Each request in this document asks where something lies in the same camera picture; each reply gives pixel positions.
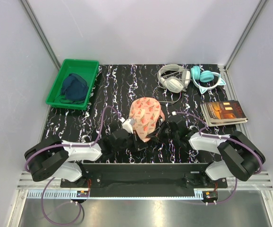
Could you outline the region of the navy blue bra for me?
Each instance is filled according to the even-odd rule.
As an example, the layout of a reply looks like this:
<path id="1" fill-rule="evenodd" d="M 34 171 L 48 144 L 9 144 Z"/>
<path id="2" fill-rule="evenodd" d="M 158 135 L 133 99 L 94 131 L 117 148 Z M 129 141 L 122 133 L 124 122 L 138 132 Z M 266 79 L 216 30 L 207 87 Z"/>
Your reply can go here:
<path id="1" fill-rule="evenodd" d="M 78 74 L 70 73 L 62 83 L 60 102 L 65 104 L 81 104 L 85 101 L 89 86 Z"/>

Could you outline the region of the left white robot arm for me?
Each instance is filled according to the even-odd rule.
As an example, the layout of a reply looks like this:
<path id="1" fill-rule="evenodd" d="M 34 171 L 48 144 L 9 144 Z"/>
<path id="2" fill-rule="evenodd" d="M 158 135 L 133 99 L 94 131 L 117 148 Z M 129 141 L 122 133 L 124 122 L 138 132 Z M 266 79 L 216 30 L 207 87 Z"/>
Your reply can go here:
<path id="1" fill-rule="evenodd" d="M 76 187 L 83 187 L 87 183 L 87 175 L 77 161 L 109 159 L 115 152 L 126 149 L 140 151 L 147 147 L 147 143 L 135 131 L 130 133 L 125 129 L 117 129 L 89 143 L 69 142 L 53 137 L 25 152 L 25 169 L 35 182 L 57 177 L 72 182 Z"/>

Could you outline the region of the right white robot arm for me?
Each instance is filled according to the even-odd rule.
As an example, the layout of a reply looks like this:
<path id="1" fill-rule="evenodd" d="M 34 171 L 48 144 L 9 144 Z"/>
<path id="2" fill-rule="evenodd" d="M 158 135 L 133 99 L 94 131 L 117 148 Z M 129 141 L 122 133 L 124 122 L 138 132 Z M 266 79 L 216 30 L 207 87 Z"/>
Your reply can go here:
<path id="1" fill-rule="evenodd" d="M 176 148 L 192 148 L 218 154 L 221 161 L 210 163 L 205 170 L 186 174 L 188 187 L 213 187 L 217 181 L 227 177 L 247 181 L 262 170 L 265 156 L 240 131 L 229 135 L 214 135 L 183 128 L 178 122 L 163 122 L 160 127 L 147 135 L 148 139 L 165 143 L 172 140 Z"/>

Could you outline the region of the pink mesh laundry bag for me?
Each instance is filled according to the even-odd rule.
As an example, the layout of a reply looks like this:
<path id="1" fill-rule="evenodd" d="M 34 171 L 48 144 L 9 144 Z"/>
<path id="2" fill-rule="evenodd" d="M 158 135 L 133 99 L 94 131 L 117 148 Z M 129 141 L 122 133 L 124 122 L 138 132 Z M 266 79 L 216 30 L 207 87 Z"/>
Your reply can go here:
<path id="1" fill-rule="evenodd" d="M 155 131 L 159 118 L 165 120 L 165 115 L 159 101 L 151 97 L 143 97 L 132 102 L 129 118 L 135 121 L 133 130 L 138 137 L 143 142 L 148 142 L 150 138 L 147 135 Z"/>

